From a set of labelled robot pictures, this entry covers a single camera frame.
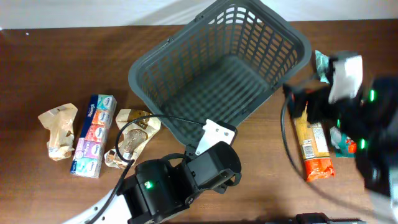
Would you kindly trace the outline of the green Nescafe coffee bag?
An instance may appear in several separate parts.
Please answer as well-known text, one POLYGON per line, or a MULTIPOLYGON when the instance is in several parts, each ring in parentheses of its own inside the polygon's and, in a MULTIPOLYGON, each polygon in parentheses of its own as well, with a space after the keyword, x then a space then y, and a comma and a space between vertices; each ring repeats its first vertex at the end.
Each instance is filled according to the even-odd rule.
POLYGON ((337 127, 330 128, 330 141, 331 145, 335 148, 336 157, 355 157, 357 150, 356 143, 337 127))

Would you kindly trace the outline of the light green wipes packet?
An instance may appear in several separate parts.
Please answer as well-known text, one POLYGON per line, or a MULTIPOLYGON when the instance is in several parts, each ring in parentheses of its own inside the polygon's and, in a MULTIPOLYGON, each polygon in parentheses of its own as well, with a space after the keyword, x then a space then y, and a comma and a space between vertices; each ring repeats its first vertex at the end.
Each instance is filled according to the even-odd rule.
POLYGON ((327 79, 327 71, 329 69, 329 57, 320 51, 315 51, 315 65, 317 70, 318 79, 323 82, 329 84, 330 82, 327 79))

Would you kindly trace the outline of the orange spaghetti packet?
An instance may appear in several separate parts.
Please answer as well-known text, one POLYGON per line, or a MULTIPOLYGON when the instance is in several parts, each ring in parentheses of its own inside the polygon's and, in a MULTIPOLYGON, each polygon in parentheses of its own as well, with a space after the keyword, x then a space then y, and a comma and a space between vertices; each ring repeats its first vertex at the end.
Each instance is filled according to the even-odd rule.
POLYGON ((284 90, 284 96, 289 101, 287 109, 301 150, 303 178, 307 182, 335 176, 335 168, 322 126, 323 113, 317 95, 314 90, 296 93, 284 90))

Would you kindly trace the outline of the brown-top cookie bag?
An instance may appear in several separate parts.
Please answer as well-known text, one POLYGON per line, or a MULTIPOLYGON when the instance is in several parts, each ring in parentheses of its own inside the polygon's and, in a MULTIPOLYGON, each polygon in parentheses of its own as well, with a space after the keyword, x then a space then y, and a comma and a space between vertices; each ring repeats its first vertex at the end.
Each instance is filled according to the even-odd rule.
MULTIPOLYGON (((116 124, 119 129, 132 120, 149 116, 150 113, 135 109, 121 109, 116 116, 116 124)), ((119 151, 123 158, 137 161, 146 144, 160 130, 161 122, 159 118, 145 118, 137 123, 129 125, 123 131, 123 140, 119 142, 119 151)), ((116 154, 115 148, 110 149, 104 155, 105 164, 108 167, 125 169, 127 162, 122 161, 116 154)))

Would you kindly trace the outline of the grey plastic basket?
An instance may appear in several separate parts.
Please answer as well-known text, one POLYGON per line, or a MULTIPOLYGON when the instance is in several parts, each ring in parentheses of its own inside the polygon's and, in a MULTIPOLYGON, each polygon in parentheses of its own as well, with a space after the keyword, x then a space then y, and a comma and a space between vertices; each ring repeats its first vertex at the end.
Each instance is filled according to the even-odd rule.
POLYGON ((312 56, 309 40, 257 0, 216 1, 131 66, 131 90, 183 145, 208 119, 237 126, 312 56))

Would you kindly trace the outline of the Kleenex tissue multipack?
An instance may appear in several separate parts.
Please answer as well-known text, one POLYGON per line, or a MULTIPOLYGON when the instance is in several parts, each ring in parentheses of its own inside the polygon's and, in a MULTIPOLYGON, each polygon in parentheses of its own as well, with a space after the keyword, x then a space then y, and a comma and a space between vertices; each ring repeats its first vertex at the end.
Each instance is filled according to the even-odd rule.
POLYGON ((99 177, 116 104, 112 95, 91 95, 70 168, 72 175, 99 177))

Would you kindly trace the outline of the beige snack bag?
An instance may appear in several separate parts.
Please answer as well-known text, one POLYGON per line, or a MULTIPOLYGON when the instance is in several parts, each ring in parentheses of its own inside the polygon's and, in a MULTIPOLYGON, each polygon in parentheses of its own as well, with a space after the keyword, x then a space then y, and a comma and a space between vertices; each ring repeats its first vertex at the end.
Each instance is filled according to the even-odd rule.
POLYGON ((47 150, 49 158, 54 161, 71 157, 75 150, 73 122, 77 112, 78 108, 74 104, 67 103, 38 116, 42 126, 50 131, 47 150))

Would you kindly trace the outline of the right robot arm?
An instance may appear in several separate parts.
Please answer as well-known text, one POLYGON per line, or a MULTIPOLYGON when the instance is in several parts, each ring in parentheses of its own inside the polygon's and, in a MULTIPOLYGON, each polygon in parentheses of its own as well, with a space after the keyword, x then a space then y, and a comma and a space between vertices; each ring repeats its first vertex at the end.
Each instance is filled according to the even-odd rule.
POLYGON ((290 116, 303 155, 298 176, 309 186, 335 174, 328 151, 355 159, 364 186, 376 198, 369 215, 397 222, 397 78, 363 87, 363 59, 354 52, 315 55, 311 81, 284 85, 281 117, 290 116))

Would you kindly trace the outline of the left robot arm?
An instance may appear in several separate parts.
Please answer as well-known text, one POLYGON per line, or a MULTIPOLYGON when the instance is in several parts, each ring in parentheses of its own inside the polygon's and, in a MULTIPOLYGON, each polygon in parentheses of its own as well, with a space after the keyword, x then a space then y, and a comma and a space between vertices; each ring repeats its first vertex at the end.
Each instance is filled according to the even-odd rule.
POLYGON ((208 119, 197 146, 137 165, 132 176, 68 222, 162 223, 207 190, 225 193, 241 180, 241 162, 231 146, 236 134, 235 126, 208 119))

